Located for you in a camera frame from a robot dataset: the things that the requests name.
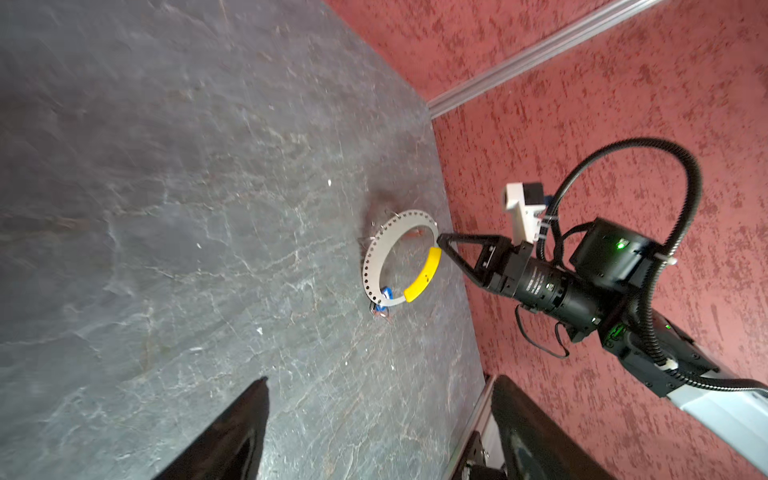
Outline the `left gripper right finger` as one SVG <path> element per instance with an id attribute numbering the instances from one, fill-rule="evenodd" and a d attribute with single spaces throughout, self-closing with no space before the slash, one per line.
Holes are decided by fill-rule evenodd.
<path id="1" fill-rule="evenodd" d="M 612 477 L 505 375 L 493 384 L 491 412 L 510 479 Z"/>

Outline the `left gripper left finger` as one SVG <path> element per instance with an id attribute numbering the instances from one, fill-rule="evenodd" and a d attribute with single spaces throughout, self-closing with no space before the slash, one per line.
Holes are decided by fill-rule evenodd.
<path id="1" fill-rule="evenodd" d="M 258 476 L 269 417 L 268 379 L 251 383 L 159 479 L 247 479 Z"/>

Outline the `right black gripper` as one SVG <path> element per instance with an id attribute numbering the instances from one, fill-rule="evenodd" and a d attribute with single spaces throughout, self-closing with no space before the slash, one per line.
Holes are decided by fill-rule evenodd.
<path id="1" fill-rule="evenodd" d="M 479 258 L 465 259 L 459 244 L 480 245 Z M 471 283 L 491 293 L 533 310 L 554 310 L 564 300 L 568 288 L 564 273 L 536 258 L 531 243 L 512 245 L 500 235 L 442 233 L 437 245 Z"/>

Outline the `large perforated keyring yellow segment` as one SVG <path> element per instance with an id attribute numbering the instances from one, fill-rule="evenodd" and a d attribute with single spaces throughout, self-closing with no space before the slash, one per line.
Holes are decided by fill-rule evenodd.
<path id="1" fill-rule="evenodd" d="M 391 309 L 414 302 L 432 283 L 442 250 L 437 245 L 438 224 L 423 210 L 404 210 L 383 223 L 368 239 L 361 278 L 371 303 Z M 393 291 L 392 299 L 381 294 Z"/>

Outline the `small keys bunch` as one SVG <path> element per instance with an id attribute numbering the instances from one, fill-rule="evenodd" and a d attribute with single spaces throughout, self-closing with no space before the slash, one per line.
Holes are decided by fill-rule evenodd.
<path id="1" fill-rule="evenodd" d="M 369 310 L 374 317 L 379 317 L 384 319 L 388 319 L 390 317 L 390 309 L 388 307 L 385 307 L 376 303 L 371 303 Z"/>

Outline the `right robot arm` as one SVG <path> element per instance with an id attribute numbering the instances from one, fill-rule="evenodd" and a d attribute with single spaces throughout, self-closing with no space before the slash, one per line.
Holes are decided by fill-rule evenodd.
<path id="1" fill-rule="evenodd" d="M 474 284 L 553 318 L 571 342 L 597 333 L 602 348 L 641 384 L 765 472 L 766 385 L 719 365 L 653 309 L 654 293 L 646 288 L 656 262 L 672 264 L 689 227 L 678 223 L 659 244 L 602 218 L 577 225 L 566 233 L 583 236 L 570 270 L 536 258 L 526 241 L 514 245 L 499 235 L 444 233 L 437 244 Z"/>

